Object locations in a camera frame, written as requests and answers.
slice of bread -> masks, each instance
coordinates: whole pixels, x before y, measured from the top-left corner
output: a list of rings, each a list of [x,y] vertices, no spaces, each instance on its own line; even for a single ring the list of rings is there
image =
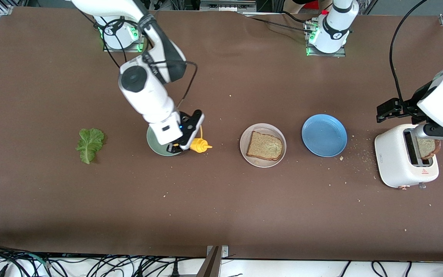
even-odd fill
[[[251,143],[247,150],[247,156],[267,161],[278,161],[283,152],[281,140],[272,135],[252,132]]]
[[[420,150],[422,160],[428,160],[440,151],[440,140],[417,137],[416,141],[418,142],[418,149]]]

table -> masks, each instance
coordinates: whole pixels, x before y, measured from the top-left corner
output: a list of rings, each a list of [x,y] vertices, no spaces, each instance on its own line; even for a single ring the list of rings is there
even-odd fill
[[[227,244],[239,258],[443,260],[443,145],[426,190],[385,186],[375,162],[375,136],[408,122],[375,121],[376,106],[395,96],[388,49],[400,17],[357,17],[346,58],[308,57],[299,31],[233,12],[157,18],[199,65],[181,109],[206,115],[214,148],[203,154],[149,149],[145,121],[77,10],[17,7],[1,19],[0,245],[204,256],[206,245]],[[436,17],[408,19],[395,66],[405,98],[443,68]],[[167,85],[174,101],[192,70]],[[302,124],[317,113],[345,125],[343,161],[304,147]],[[242,132],[260,122],[288,144],[269,169],[239,151]],[[106,134],[91,165],[75,150],[81,128]]]

bread crust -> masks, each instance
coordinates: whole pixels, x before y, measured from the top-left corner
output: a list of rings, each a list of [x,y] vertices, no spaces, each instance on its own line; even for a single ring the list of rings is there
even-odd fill
[[[440,152],[440,140],[435,140],[435,149],[430,152],[430,154],[428,154],[428,156],[422,157],[422,160],[428,160],[433,158],[436,154],[438,154],[438,152]]]

green plate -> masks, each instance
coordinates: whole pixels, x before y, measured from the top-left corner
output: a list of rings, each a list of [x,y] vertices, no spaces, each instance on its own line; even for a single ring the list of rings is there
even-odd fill
[[[148,126],[148,130],[146,131],[146,141],[148,142],[148,145],[150,148],[157,154],[162,156],[175,156],[179,153],[172,154],[167,151],[167,144],[161,145],[158,143],[157,137],[155,136],[155,133],[153,133],[153,130]]]

blue plate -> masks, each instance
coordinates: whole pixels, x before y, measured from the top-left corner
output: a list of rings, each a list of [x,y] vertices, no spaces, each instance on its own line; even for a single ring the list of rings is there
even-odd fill
[[[304,123],[302,140],[315,155],[334,157],[343,152],[348,137],[345,127],[338,119],[327,114],[316,114]]]

